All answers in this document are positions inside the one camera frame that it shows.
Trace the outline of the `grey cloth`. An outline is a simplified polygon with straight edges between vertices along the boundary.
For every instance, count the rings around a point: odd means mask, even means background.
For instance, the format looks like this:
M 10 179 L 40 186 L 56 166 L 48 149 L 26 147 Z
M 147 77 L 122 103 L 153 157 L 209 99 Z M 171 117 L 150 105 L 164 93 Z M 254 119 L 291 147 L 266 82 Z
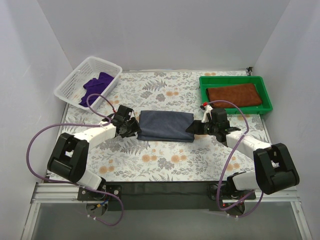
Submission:
M 141 141 L 192 143 L 194 134 L 186 132 L 193 123 L 194 115 L 188 112 L 142 110 L 139 115 Z

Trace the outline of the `brown towel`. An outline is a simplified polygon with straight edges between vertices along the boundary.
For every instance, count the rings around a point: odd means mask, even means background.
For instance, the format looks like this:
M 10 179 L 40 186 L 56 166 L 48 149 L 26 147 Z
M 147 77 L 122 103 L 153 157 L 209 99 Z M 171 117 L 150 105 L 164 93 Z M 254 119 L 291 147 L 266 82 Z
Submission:
M 206 95 L 213 108 L 252 107 L 263 103 L 253 83 L 237 84 L 206 89 Z

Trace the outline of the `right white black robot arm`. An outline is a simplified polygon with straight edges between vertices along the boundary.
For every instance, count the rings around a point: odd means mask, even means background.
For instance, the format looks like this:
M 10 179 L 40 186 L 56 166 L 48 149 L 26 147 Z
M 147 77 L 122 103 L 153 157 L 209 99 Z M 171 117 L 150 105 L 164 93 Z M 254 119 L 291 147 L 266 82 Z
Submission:
M 261 190 L 264 194 L 271 195 L 300 183 L 292 157 L 283 143 L 263 142 L 245 135 L 237 127 L 212 121 L 195 120 L 186 132 L 194 135 L 215 136 L 218 142 L 253 160 L 253 171 L 234 173 L 227 177 L 227 183 L 224 186 L 226 190 L 233 192 Z

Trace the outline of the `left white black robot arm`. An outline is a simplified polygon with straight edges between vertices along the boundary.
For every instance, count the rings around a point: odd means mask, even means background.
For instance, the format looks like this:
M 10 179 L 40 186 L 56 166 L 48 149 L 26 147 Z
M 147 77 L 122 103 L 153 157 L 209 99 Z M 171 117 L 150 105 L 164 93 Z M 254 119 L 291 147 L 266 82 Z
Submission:
M 76 134 L 62 133 L 54 146 L 47 169 L 73 184 L 101 191 L 106 181 L 87 168 L 90 150 L 117 136 L 134 137 L 140 131 L 138 121 L 132 117 L 129 120 L 112 119 L 110 123 L 101 121 L 97 127 Z

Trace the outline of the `floral table mat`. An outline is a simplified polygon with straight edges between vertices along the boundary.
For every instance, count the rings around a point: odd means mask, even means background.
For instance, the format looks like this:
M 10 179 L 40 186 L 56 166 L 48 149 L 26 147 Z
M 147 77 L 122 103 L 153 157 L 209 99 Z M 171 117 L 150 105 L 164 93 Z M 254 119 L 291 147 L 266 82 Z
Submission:
M 142 110 L 160 110 L 192 113 L 199 120 L 203 117 L 199 78 L 206 75 L 205 71 L 125 72 L 97 114 L 68 106 L 63 131 L 81 132 L 120 105 L 132 108 L 136 117 Z M 214 181 L 252 171 L 254 162 L 209 135 L 196 135 L 192 143 L 117 137 L 93 148 L 87 167 L 115 182 Z

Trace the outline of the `purple cloth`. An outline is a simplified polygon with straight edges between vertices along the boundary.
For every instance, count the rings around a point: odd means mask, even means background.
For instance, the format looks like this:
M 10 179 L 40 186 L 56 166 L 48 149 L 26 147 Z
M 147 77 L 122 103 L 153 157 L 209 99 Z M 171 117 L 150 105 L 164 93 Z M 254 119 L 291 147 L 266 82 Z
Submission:
M 113 77 L 105 72 L 100 72 L 98 78 L 92 78 L 83 85 L 86 90 L 84 96 L 81 98 L 79 105 L 87 107 L 87 98 L 92 94 L 101 94 L 113 81 Z

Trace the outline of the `green plastic tray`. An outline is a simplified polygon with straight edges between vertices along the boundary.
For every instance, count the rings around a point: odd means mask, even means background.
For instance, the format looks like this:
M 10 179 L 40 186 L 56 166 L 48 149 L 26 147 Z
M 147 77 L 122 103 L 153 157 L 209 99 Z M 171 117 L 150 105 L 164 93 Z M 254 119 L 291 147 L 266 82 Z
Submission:
M 240 107 L 244 114 L 266 114 L 273 110 L 267 88 L 264 80 L 260 76 L 201 76 L 199 78 L 199 88 L 201 93 L 201 101 L 209 102 L 206 90 L 208 88 L 228 87 L 240 84 L 254 84 L 259 94 L 262 104 L 257 106 Z

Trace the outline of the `white plastic basket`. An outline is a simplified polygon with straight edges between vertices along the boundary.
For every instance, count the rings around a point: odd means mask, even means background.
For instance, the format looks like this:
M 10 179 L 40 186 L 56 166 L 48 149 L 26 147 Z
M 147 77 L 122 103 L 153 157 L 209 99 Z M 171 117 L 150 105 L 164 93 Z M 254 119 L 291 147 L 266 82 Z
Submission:
M 90 112 L 91 109 L 81 104 L 87 93 L 84 85 L 93 79 L 98 79 L 101 73 L 107 74 L 112 81 L 100 93 L 107 97 L 117 86 L 120 75 L 123 72 L 121 66 L 99 57 L 89 56 L 80 63 L 54 90 L 54 95 L 60 100 L 81 110 Z

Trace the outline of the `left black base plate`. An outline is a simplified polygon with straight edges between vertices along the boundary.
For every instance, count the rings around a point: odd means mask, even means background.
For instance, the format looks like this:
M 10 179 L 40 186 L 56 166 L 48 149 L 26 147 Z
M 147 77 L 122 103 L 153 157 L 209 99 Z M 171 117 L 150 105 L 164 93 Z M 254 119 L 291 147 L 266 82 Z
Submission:
M 109 194 L 113 194 L 116 197 L 120 198 L 122 194 L 122 187 L 120 185 L 107 185 L 103 184 L 102 186 L 99 186 L 98 191 L 106 192 Z M 80 187 L 78 190 L 77 198 L 78 201 L 114 201 L 115 199 L 111 197 L 110 195 L 105 195 L 104 193 L 98 193 L 92 190 L 85 189 L 83 187 Z

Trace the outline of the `aluminium frame rail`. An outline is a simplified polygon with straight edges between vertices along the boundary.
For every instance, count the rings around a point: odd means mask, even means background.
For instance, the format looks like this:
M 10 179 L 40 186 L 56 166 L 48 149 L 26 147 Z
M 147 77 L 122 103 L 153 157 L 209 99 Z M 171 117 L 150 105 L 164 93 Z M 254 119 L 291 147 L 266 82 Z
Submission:
M 79 187 L 67 183 L 37 183 L 31 203 L 97 203 L 96 200 L 78 200 Z M 299 202 L 296 187 L 263 195 L 262 202 Z

